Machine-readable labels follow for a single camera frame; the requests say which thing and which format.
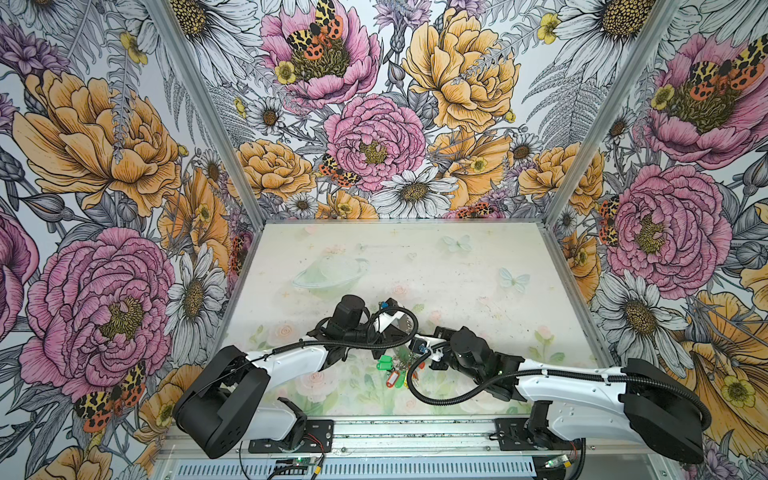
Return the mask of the green key tag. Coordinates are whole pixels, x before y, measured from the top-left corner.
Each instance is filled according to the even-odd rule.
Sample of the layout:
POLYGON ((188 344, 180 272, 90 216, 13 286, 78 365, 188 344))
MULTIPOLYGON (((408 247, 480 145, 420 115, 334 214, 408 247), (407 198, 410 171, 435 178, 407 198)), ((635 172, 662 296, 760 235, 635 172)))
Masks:
POLYGON ((378 359, 376 369, 379 371, 392 371, 394 369, 393 358, 388 355, 382 355, 378 359))

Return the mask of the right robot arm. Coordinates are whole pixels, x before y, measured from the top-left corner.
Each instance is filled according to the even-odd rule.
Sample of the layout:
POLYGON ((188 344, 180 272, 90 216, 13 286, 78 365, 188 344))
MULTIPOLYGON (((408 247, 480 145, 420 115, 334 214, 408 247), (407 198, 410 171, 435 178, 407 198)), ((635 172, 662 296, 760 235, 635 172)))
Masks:
POLYGON ((693 391, 646 360, 631 358, 622 367, 560 367, 494 351, 466 327, 436 329, 423 349, 433 368, 455 370, 475 384, 440 405, 488 393, 530 404, 524 429, 541 444, 619 440, 682 463, 704 459, 711 413, 693 391))

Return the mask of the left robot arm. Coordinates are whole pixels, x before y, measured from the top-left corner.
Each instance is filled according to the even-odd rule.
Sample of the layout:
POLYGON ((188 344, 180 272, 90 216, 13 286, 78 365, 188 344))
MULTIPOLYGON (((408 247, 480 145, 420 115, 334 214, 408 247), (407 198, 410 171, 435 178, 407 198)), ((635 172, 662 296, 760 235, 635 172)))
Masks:
POLYGON ((280 397, 264 396, 277 387, 344 361, 350 350, 381 344, 393 317, 389 300, 371 313, 362 298, 345 295, 332 315, 296 342, 265 353, 246 353, 234 345, 219 350, 184 390, 172 419, 211 459, 235 447, 262 453, 291 452, 316 440, 307 414, 280 397))

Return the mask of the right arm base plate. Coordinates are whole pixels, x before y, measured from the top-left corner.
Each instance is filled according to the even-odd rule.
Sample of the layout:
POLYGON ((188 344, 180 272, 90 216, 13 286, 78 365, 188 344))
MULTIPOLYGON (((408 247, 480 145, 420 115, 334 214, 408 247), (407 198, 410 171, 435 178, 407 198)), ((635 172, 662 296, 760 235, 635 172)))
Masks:
POLYGON ((529 419, 503 417, 494 420, 494 431, 488 436, 501 451, 556 451, 579 452, 583 446, 580 439, 563 440, 548 428, 531 429, 529 419))

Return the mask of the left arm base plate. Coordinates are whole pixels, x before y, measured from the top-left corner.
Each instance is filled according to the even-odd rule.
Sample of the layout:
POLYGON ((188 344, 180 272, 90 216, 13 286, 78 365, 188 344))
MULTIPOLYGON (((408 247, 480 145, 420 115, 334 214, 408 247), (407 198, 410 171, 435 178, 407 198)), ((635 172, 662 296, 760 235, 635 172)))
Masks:
POLYGON ((248 443, 250 454, 330 453, 334 440, 333 420, 309 419, 294 427, 283 440, 255 439, 248 443))

